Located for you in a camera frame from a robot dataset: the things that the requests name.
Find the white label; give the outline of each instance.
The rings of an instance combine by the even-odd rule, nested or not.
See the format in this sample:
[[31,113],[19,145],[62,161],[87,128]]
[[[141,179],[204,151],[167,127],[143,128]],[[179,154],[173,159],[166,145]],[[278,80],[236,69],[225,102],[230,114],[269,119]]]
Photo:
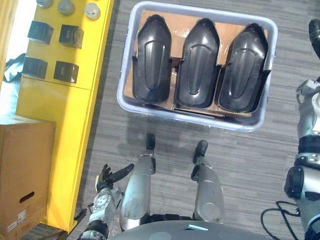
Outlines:
[[17,226],[17,221],[14,221],[13,223],[11,223],[7,228],[7,232],[10,232],[12,229],[14,229]]
[[20,224],[26,219],[26,210],[23,210],[18,213],[18,221],[17,223]]

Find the black cable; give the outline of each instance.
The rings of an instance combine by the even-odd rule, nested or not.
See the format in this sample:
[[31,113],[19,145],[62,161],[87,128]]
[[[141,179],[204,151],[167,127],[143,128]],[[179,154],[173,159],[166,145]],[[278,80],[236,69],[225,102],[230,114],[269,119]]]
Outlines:
[[268,212],[272,212],[272,211],[276,211],[276,212],[280,212],[282,217],[283,217],[283,220],[285,222],[285,225],[287,226],[289,232],[291,233],[292,237],[294,240],[298,240],[296,234],[294,233],[294,231],[292,230],[291,226],[290,226],[290,223],[286,217],[286,215],[289,215],[289,216],[292,216],[292,217],[300,217],[300,213],[291,213],[285,209],[283,209],[281,207],[280,204],[287,204],[287,205],[292,205],[292,206],[297,206],[296,204],[294,203],[291,203],[291,202],[288,202],[288,201],[277,201],[275,203],[277,205],[278,208],[268,208],[266,210],[264,210],[262,213],[261,213],[261,216],[260,216],[260,221],[261,221],[261,225],[263,227],[263,229],[266,231],[267,234],[269,234],[269,236],[274,239],[274,240],[281,240],[280,238],[276,237],[275,235],[273,235],[265,226],[265,223],[264,223],[264,215]]

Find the floor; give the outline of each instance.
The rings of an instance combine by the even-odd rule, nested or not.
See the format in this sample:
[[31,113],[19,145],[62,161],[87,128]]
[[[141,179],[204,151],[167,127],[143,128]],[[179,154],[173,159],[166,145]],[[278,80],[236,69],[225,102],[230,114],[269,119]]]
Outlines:
[[[226,223],[265,234],[260,224],[264,209],[288,200],[283,191],[286,175],[297,153],[299,120],[295,91],[305,79],[316,78],[320,62],[312,50],[308,23],[320,17],[318,0],[167,0],[168,3],[253,14],[272,19],[278,26],[268,106],[263,126],[253,133],[208,128],[126,112],[116,91],[120,76],[129,14],[137,0],[115,0],[105,49],[103,72],[77,209],[86,208],[96,195],[95,178],[108,163],[113,171],[134,163],[145,147],[146,133],[156,136],[156,174],[152,176],[151,213],[191,216],[197,184],[190,179],[192,156],[199,140],[209,146],[206,157],[223,185]],[[127,178],[119,182],[122,190]],[[75,239],[85,229],[87,215],[70,234]],[[292,239],[278,214],[266,217],[270,231]],[[300,239],[299,219],[291,219]]]

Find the brown cardboard box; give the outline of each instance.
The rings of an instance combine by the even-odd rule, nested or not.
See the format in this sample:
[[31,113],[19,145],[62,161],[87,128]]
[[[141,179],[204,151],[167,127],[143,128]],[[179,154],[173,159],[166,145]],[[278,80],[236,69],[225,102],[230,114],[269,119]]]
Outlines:
[[[180,15],[168,12],[158,12],[158,11],[150,11],[144,10],[141,15],[139,29],[143,27],[148,17],[158,14],[162,16],[167,24],[170,33],[171,33],[171,51],[170,56],[175,60],[181,59],[183,57],[183,47],[185,43],[185,39],[188,36],[190,30],[195,26],[199,17],[195,16],[187,16]],[[245,28],[243,25],[215,22],[215,28],[218,32],[220,39],[220,47],[217,57],[217,65],[225,66],[227,63],[229,47],[232,44],[233,40],[237,37],[237,35]],[[136,39],[134,43],[134,51],[137,52],[138,49],[138,41]],[[176,89],[176,80],[177,80],[177,69],[178,66],[173,66],[172,74],[171,74],[171,82],[170,82],[170,91],[169,97],[166,101],[154,104],[155,106],[162,107],[168,110],[180,110],[191,113],[198,113],[204,115],[210,115],[215,117],[223,117],[223,116],[232,116],[232,117],[251,117],[251,113],[237,113],[224,110],[217,106],[216,101],[212,101],[212,104],[205,108],[187,108],[187,107],[178,107],[175,104],[175,89]],[[125,82],[123,94],[126,97],[134,98],[133,95],[133,67],[131,66],[127,80]]]
[[47,214],[55,123],[0,117],[0,235],[20,239]]

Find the gray plastic bin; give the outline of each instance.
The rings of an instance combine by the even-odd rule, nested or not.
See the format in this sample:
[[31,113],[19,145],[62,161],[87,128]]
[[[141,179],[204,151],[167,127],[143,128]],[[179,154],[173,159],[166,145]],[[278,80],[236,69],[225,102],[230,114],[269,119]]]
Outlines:
[[269,74],[266,80],[257,110],[252,114],[251,117],[225,117],[221,119],[213,116],[206,116],[196,113],[169,111],[159,107],[150,107],[148,105],[141,104],[135,101],[134,99],[125,97],[123,95],[124,87],[127,75],[130,70],[130,66],[132,64],[132,56],[134,55],[134,44],[138,33],[140,18],[143,10],[208,18],[213,22],[217,23],[229,23],[238,25],[257,23],[268,31],[267,41],[269,51],[265,61],[265,70],[271,70],[273,60],[275,57],[276,44],[278,38],[278,28],[277,25],[268,18],[192,6],[142,1],[134,6],[130,14],[128,33],[125,41],[121,65],[121,74],[116,94],[118,103],[124,110],[127,110],[132,113],[145,114],[165,119],[173,119],[188,123],[200,124],[209,127],[216,127],[239,132],[253,132],[257,130],[259,127],[261,127],[261,125],[264,123],[266,114],[271,74]]

